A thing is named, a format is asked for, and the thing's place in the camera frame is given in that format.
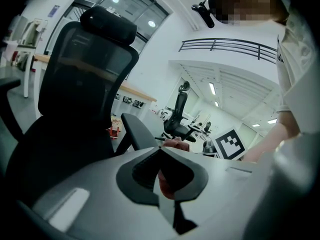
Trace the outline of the blue wall sign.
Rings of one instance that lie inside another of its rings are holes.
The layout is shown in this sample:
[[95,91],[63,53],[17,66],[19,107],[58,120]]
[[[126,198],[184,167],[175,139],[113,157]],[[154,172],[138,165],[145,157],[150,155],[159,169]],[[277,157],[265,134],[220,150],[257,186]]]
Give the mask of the blue wall sign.
[[60,8],[59,5],[54,5],[53,8],[50,10],[49,14],[47,15],[47,17],[52,18],[59,8]]

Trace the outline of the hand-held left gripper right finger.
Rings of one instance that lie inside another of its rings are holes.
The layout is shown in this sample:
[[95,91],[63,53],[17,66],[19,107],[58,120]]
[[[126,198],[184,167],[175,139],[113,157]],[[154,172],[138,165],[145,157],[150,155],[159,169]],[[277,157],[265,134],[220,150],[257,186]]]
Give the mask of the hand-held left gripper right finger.
[[163,190],[176,217],[159,234],[162,240],[270,240],[270,209],[262,206],[270,183],[273,155],[258,163],[223,160],[172,147],[160,149],[164,179],[188,182],[188,198]]

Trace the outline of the black framed glass door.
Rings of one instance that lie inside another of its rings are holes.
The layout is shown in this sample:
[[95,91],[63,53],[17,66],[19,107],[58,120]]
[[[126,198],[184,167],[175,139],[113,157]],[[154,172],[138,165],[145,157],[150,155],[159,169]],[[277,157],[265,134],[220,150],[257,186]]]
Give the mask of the black framed glass door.
[[169,16],[156,0],[74,0],[54,27],[44,53],[51,55],[62,28],[69,22],[79,22],[81,15],[94,6],[104,7],[137,26],[137,34],[131,46],[139,53]]

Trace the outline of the red and yellow object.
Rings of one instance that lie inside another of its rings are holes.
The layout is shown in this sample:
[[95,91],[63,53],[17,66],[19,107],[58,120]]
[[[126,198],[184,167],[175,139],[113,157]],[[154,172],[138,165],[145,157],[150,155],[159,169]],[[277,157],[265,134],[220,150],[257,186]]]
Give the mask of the red and yellow object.
[[111,127],[107,129],[112,140],[116,140],[122,131],[123,122],[120,117],[111,116]]

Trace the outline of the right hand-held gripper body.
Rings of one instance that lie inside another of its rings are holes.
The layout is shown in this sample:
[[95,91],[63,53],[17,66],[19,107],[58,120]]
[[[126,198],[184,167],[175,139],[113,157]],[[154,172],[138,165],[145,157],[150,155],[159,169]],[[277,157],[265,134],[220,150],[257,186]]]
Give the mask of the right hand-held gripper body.
[[234,127],[206,140],[202,150],[204,156],[235,161],[241,161],[246,152],[247,148]]

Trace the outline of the black office chair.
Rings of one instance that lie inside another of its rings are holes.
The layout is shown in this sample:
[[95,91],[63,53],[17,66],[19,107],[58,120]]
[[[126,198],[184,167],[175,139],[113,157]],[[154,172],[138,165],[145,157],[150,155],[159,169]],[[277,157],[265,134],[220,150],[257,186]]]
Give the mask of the black office chair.
[[5,172],[28,207],[81,168],[114,156],[108,129],[122,82],[139,59],[137,26],[100,6],[60,31],[43,76],[40,117],[21,136]]
[[180,137],[182,141],[196,142],[196,139],[192,136],[192,133],[196,131],[196,129],[192,126],[185,127],[181,124],[183,110],[188,99],[187,91],[189,89],[190,83],[188,81],[185,81],[179,87],[174,110],[171,116],[163,123],[164,132],[161,134],[161,137],[155,137],[156,140],[164,141],[164,137],[173,140],[176,137]]

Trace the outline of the person's right forearm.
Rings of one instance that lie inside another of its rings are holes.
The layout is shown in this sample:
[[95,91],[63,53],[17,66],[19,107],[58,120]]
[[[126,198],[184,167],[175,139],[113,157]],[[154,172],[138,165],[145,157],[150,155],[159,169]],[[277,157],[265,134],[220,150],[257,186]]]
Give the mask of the person's right forearm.
[[243,157],[244,162],[258,162],[265,152],[274,151],[282,141],[297,137],[300,128],[291,111],[280,111],[277,122],[268,134],[255,146],[251,147]]

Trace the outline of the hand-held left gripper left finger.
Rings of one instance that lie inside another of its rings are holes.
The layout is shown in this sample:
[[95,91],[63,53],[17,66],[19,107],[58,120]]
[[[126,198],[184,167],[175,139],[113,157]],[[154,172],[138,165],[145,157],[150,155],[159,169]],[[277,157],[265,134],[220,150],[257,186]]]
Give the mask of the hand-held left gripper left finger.
[[44,193],[32,206],[18,205],[35,229],[35,240],[173,240],[179,235],[157,204],[128,198],[118,186],[143,197],[157,195],[137,184],[136,163],[150,147],[91,163]]

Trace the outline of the black balcony railing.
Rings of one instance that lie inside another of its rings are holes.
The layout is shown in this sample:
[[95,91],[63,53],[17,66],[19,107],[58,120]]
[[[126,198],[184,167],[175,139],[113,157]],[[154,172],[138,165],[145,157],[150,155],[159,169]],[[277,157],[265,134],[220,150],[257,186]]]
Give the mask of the black balcony railing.
[[258,61],[266,61],[276,64],[277,49],[254,41],[234,38],[197,38],[181,42],[178,50],[208,50],[226,51],[257,58]]

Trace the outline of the person's white shirt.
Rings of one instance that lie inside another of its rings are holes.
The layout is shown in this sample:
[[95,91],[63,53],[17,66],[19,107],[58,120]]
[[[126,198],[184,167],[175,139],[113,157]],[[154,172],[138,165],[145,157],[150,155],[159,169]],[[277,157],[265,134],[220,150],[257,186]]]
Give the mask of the person's white shirt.
[[303,133],[320,133],[320,49],[304,17],[289,5],[277,42],[278,110],[292,112]]

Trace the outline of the clothes rack with garments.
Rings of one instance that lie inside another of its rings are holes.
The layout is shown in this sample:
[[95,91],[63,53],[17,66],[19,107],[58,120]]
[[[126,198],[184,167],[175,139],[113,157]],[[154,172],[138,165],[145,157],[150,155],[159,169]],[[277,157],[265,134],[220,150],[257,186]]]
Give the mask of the clothes rack with garments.
[[44,19],[35,18],[29,22],[19,40],[18,44],[23,46],[36,47],[40,38],[47,27],[48,21]]

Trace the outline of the wooden table white legs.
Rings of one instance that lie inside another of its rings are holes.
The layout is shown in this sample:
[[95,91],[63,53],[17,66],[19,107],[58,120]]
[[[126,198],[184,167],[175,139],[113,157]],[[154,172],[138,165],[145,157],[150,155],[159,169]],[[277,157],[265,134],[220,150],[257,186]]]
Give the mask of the wooden table white legs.
[[[39,103],[39,92],[41,87],[41,75],[47,69],[48,62],[50,60],[49,55],[44,54],[35,54],[33,56],[33,66],[35,69],[34,83],[33,83],[33,100],[34,100],[34,110],[35,117],[38,119],[41,116],[41,113],[38,109]],[[119,115],[120,113],[120,105],[123,97],[132,98],[133,101],[137,100],[143,102],[143,106],[138,114],[138,118],[142,121],[149,110],[152,102],[156,102],[157,100],[152,96],[146,94],[142,90],[139,90],[134,85],[130,85],[127,81],[123,81],[120,85],[117,94],[119,94],[119,102],[115,107],[115,115]]]

